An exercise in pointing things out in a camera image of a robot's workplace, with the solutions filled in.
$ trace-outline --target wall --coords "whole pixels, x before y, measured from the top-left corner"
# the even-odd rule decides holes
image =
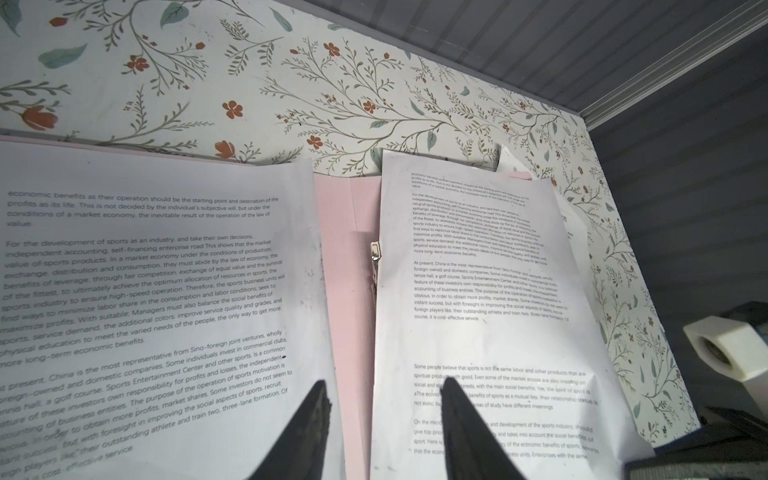
[[[682,327],[768,300],[767,39],[763,27],[591,132],[694,405],[753,413]]]
[[[580,118],[267,0],[42,5],[0,22],[0,135],[350,177],[382,148],[494,167],[508,145],[589,218],[599,328],[642,436],[698,427]]]

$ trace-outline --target metal clip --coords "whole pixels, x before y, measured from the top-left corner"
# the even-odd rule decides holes
[[[373,266],[373,283],[371,284],[371,294],[373,302],[376,303],[376,287],[379,281],[379,260],[382,258],[382,248],[379,242],[371,242],[371,265]]]

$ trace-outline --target black object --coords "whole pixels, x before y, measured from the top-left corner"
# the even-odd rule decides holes
[[[455,379],[440,390],[449,480],[525,480]],[[319,380],[248,480],[320,480],[331,404]],[[704,427],[624,465],[626,480],[768,478],[768,424],[740,410],[708,408]]]
[[[719,317],[747,322],[768,343],[768,303],[747,302],[722,312]]]
[[[525,480],[452,377],[440,389],[448,480]]]
[[[326,382],[318,380],[248,480],[320,480],[330,413]]]
[[[705,408],[705,425],[624,465],[627,480],[768,478],[768,424],[740,410]]]

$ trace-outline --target paper sheet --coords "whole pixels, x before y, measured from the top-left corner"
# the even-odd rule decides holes
[[[245,478],[325,379],[343,478],[309,163],[0,152],[0,475]]]
[[[526,478],[653,454],[581,289],[549,180],[385,154],[371,479],[445,478],[454,376]]]
[[[507,175],[528,173],[533,175],[525,165],[511,152],[506,146],[502,145],[502,150],[498,157],[497,173]],[[563,216],[563,225],[568,234],[568,243],[571,245],[571,252],[576,260],[581,286],[592,312],[597,312],[597,300],[594,295],[594,286],[592,285],[592,262],[589,258],[589,217],[581,209],[571,205],[560,192],[555,189],[555,199],[558,201],[560,214]]]

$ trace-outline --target black pointed object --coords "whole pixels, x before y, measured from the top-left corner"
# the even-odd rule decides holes
[[[318,380],[248,480],[320,480],[330,413],[326,382]]]
[[[445,379],[440,396],[449,480],[525,480],[455,379]]]

